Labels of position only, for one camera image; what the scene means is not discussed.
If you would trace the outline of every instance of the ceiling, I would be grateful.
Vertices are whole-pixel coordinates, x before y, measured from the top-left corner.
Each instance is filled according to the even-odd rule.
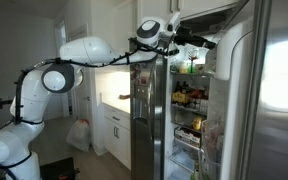
[[[54,19],[68,1],[69,0],[0,0],[0,9]]]

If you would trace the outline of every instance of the kitchen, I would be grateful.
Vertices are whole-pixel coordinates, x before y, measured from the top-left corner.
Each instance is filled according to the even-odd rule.
[[[187,17],[194,17],[195,15],[203,15],[207,13],[214,13],[218,10],[218,7],[224,7],[225,8],[231,8],[234,6],[234,3],[231,4],[231,2],[223,1],[227,4],[210,4],[208,2],[200,1],[200,2],[190,2],[190,1],[179,1],[182,2],[180,4],[181,6],[178,6],[175,1],[159,1],[154,2],[150,4],[148,1],[118,1],[118,2],[109,2],[109,1],[69,1],[68,4],[65,6],[65,8],[62,10],[62,12],[57,16],[56,21],[61,21],[63,17],[65,17],[65,20],[67,21],[67,30],[68,34],[75,32],[80,27],[84,26],[85,24],[88,24],[88,35],[95,35],[102,37],[103,39],[107,40],[115,50],[118,52],[125,52],[128,51],[128,41],[127,39],[129,37],[132,37],[135,35],[135,29],[136,26],[139,24],[140,19],[143,16],[149,15],[149,16],[160,16],[162,18],[168,19],[171,15],[171,11],[176,11],[176,9],[180,9],[182,19],[184,20]],[[194,9],[195,11],[190,11],[189,7],[195,7],[192,4],[186,4],[186,3],[199,3],[198,7],[209,7],[207,8],[207,12]],[[55,49],[53,51],[53,54],[50,53],[47,55],[47,57],[55,56],[56,52]],[[128,67],[110,67],[112,69],[92,69],[90,70],[90,73],[93,75],[91,79],[91,83],[95,84],[95,87],[93,86],[91,91],[91,99],[96,99],[96,101],[92,101],[91,107],[92,110],[90,112],[91,116],[88,119],[92,119],[94,122],[92,125],[96,128],[94,128],[93,133],[93,147],[97,151],[97,154],[101,154],[105,152],[105,137],[101,135],[101,129],[105,128],[104,122],[104,108],[103,104],[101,102],[106,102],[112,107],[109,107],[107,109],[112,110],[112,108],[124,108],[125,104],[127,104],[128,100],[118,100],[118,96],[120,94],[126,95],[128,94],[127,89],[122,89],[121,92],[114,91],[114,87],[106,88],[103,81],[109,82],[109,84],[116,84],[116,79],[113,77],[117,77],[116,74],[112,73],[112,71],[118,71],[119,74],[121,74],[122,77],[119,77],[118,79],[125,79],[126,84],[128,84],[129,75],[127,75],[127,72],[129,71]],[[8,97],[12,96],[12,94],[0,94],[0,96]]]

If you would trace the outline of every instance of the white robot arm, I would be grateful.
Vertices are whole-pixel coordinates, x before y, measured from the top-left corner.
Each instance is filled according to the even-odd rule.
[[[78,86],[82,67],[152,61],[158,54],[168,55],[158,48],[158,42],[161,37],[174,40],[178,26],[178,13],[167,24],[159,18],[147,18],[138,28],[137,38],[130,39],[138,47],[132,53],[118,56],[102,39],[86,37],[63,45],[60,58],[22,71],[11,106],[13,121],[0,129],[0,168],[7,173],[7,180],[40,180],[37,154],[28,145],[43,130],[43,115],[52,93],[65,93]],[[36,70],[48,64],[45,71]]]

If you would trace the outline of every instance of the floor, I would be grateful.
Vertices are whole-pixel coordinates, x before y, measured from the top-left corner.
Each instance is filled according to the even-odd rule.
[[[39,156],[40,165],[73,157],[74,167],[79,168],[80,180],[130,180],[131,171],[109,152],[97,156],[92,148],[82,152],[66,143],[66,136],[73,125],[72,117],[45,122],[42,133],[32,141],[30,148]]]

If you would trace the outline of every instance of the cabinet door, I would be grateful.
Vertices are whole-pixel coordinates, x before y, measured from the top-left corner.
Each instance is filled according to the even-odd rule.
[[[233,7],[238,0],[176,0],[181,19],[189,19]]]
[[[107,118],[105,118],[105,124],[105,147],[109,152],[116,156],[118,153],[115,137],[117,131],[116,124]]]
[[[174,0],[138,0],[137,1],[137,24],[141,25],[143,17],[154,16],[168,21],[173,13],[171,3]]]
[[[131,136],[130,131],[117,126],[118,159],[129,169],[131,169]]]

